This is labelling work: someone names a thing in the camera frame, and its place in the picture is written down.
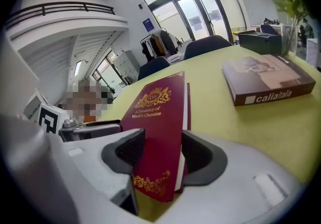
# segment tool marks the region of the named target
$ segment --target chair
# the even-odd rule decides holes
[[[138,80],[141,80],[149,75],[154,74],[155,72],[158,72],[162,69],[165,69],[166,67],[170,66],[171,63],[167,61],[165,57],[158,57],[154,59],[153,61],[150,61],[140,67],[139,74],[138,74]]]
[[[272,28],[270,25],[261,25],[260,26],[262,33],[267,33],[271,35],[279,35],[279,33],[276,32],[274,28]]]
[[[186,47],[184,60],[228,46],[232,46],[232,44],[221,36],[205,37],[191,42]]]

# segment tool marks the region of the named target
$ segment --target book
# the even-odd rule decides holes
[[[182,187],[186,168],[182,130],[190,127],[185,73],[178,72],[146,85],[120,124],[123,131],[144,128],[144,154],[133,171],[133,185],[161,202]]]
[[[235,106],[309,94],[315,85],[304,70],[280,55],[225,61],[222,72]]]

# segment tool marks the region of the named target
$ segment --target black box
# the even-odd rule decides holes
[[[239,34],[240,46],[259,54],[281,54],[282,36],[267,33]]]

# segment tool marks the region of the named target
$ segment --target potted plant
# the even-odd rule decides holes
[[[293,19],[293,25],[287,26],[285,30],[282,30],[284,31],[284,34],[282,34],[282,55],[286,55],[288,54],[289,50],[291,50],[291,42],[294,38],[295,48],[293,51],[296,51],[296,30],[299,22],[305,18],[309,12],[305,6],[304,0],[284,0],[274,1],[274,3],[278,6],[278,12],[285,12],[289,18]]]

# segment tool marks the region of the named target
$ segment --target white square logo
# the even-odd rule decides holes
[[[256,98],[255,95],[246,97],[246,98],[245,98],[245,104],[254,103],[254,102],[255,102],[255,98]]]

